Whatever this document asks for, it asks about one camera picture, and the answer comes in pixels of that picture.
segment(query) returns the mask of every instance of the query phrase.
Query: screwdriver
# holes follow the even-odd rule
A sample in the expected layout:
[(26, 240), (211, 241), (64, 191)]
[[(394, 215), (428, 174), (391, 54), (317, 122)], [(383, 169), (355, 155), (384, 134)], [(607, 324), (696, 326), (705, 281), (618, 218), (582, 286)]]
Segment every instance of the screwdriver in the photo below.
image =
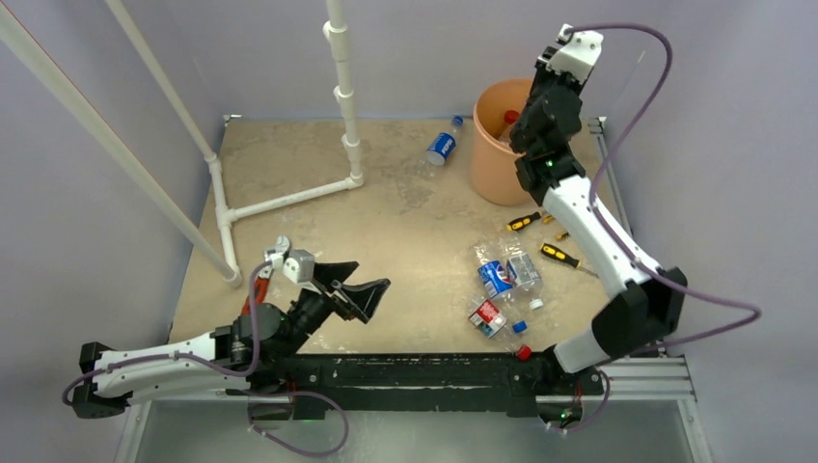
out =
[(506, 225), (505, 227), (512, 232), (518, 232), (524, 229), (525, 227), (529, 226), (533, 221), (539, 219), (540, 217), (542, 217), (542, 214), (540, 214), (539, 211), (537, 211), (534, 214), (516, 218), (511, 222), (508, 222), (508, 225)]
[(582, 263), (578, 259), (568, 256), (562, 249), (558, 248), (557, 246), (554, 246), (553, 244), (543, 243), (542, 248), (540, 248), (539, 252), (542, 253), (542, 255), (548, 259), (553, 259), (558, 262), (567, 263), (568, 265), (578, 270), (585, 271), (588, 275), (597, 277), (595, 273), (583, 267)]

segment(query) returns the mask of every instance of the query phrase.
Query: gray wall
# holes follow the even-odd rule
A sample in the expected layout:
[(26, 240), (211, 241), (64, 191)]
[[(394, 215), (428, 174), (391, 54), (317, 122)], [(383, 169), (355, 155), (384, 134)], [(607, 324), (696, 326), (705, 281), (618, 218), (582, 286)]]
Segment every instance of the gray wall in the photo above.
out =
[[(205, 164), (104, 4), (5, 3), (198, 221)], [(79, 421), (60, 392), (83, 342), (164, 341), (191, 247), (2, 43), (0, 68), (2, 459), (112, 461), (123, 421)]]
[[(340, 116), (332, 96), (335, 66), (321, 33), (324, 1), (165, 1), (222, 114)], [(387, 118), (471, 114), (479, 93), (493, 82), (532, 76), (535, 58), (553, 44), (563, 23), (655, 24), (667, 5), (668, 0), (346, 1), (359, 112)], [(164, 45), (159, 38), (149, 41)], [(588, 114), (607, 113), (645, 42), (626, 34), (604, 45), (586, 88)]]
[[(818, 30), (814, 2), (678, 2), (666, 89), (615, 165), (641, 245), (692, 286), (760, 304), (750, 327), (684, 347), (718, 461), (815, 461)], [(609, 33), (606, 41), (618, 40)], [(613, 107), (626, 124), (664, 55)], [(738, 314), (693, 299), (682, 334)]]

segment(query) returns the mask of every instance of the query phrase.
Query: pvc pipe frame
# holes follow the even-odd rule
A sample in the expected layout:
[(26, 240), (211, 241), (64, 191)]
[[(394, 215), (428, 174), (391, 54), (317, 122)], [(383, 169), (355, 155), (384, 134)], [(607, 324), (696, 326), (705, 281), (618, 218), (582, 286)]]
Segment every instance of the pvc pipe frame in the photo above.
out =
[[(324, 24), (324, 37), (330, 43), (332, 48), (333, 59), (336, 62), (336, 71), (338, 73), (339, 85), (333, 91), (339, 106), (341, 107), (341, 115), (343, 116), (343, 124), (345, 133), (341, 137), (341, 142), (346, 149), (346, 155), (349, 159), (350, 174), (349, 177), (330, 183), (323, 186), (318, 186), (299, 193), (283, 196), (270, 201), (265, 201), (259, 204), (252, 204), (237, 209), (228, 207), (227, 198), (225, 196), (224, 182), (222, 181), (222, 164), (215, 152), (210, 148), (201, 130), (196, 126), (176, 89), (165, 74), (164, 69), (159, 65), (158, 60), (150, 50), (145, 37), (139, 31), (139, 28), (134, 23), (127, 9), (123, 5), (122, 0), (105, 0), (111, 13), (120, 23), (125, 34), (133, 44), (145, 66), (148, 67), (150, 74), (156, 80), (159, 88), (168, 98), (177, 115), (181, 119), (190, 136), (193, 138), (196, 146), (202, 152), (204, 161), (207, 162), (207, 167), (210, 171), (213, 184), (213, 197), (216, 203), (216, 224), (219, 228), (219, 234), (222, 239), (222, 248), (224, 250), (224, 261), (232, 270), (230, 275), (221, 271), (225, 280), (232, 286), (237, 286), (241, 282), (241, 275), (239, 273), (238, 263), (235, 258), (235, 249), (232, 244), (232, 223), (238, 219), (248, 217), (250, 215), (262, 213), (268, 210), (273, 210), (279, 207), (284, 207), (290, 204), (296, 204), (303, 201), (311, 200), (324, 195), (329, 195), (342, 190), (350, 190), (357, 188), (364, 184), (364, 174), (361, 170), (361, 139), (358, 137), (358, 127), (356, 124), (356, 110), (353, 100), (351, 68), (349, 64), (349, 40), (347, 37), (347, 27), (343, 20), (343, 13), (341, 9), (341, 0), (327, 0), (327, 10), (329, 12), (330, 20)], [(213, 265), (217, 262), (209, 259)]]
[(43, 86), (63, 103), (193, 246), (204, 254), (225, 280), (238, 286), (241, 283), (241, 276), (236, 268), (229, 265), (210, 246), (199, 232), (199, 228), (178, 208), (114, 129), (99, 115), (91, 102), (77, 89), (4, 2), (0, 2), (0, 41), (5, 43)]

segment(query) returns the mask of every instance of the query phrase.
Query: bottle label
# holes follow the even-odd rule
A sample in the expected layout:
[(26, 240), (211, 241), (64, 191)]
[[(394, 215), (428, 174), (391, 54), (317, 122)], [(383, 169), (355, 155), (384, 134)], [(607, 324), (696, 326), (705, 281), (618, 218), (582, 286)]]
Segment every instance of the bottle label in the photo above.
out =
[(497, 310), (491, 301), (483, 301), (482, 304), (475, 307), (469, 314), (469, 321), (485, 335), (486, 338), (491, 338), (496, 335), (505, 326), (505, 316)]
[(451, 155), (451, 152), (454, 150), (454, 146), (457, 143), (454, 141), (454, 137), (449, 135), (446, 132), (440, 132), (435, 138), (435, 141), (429, 145), (429, 149), (427, 151), (432, 151), (440, 154), (443, 157), (443, 161), (446, 162)]
[(542, 280), (528, 253), (508, 258), (505, 268), (508, 269), (509, 279), (515, 286), (532, 285), (537, 280)]
[(479, 273), (480, 279), (486, 286), (489, 299), (494, 299), (498, 294), (502, 294), (514, 287), (499, 260), (492, 260), (483, 264), (477, 270), (477, 273)]

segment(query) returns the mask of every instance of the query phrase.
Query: orange bucket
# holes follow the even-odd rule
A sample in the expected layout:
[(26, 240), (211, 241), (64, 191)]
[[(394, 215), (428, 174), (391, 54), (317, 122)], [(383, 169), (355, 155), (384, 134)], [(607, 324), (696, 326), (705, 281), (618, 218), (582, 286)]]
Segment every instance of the orange bucket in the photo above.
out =
[(531, 86), (531, 79), (498, 82), (486, 89), (475, 105), (472, 186), (494, 204), (520, 205), (532, 200), (517, 180), (514, 161), (520, 154), (497, 141), (506, 127), (505, 112), (522, 111)]

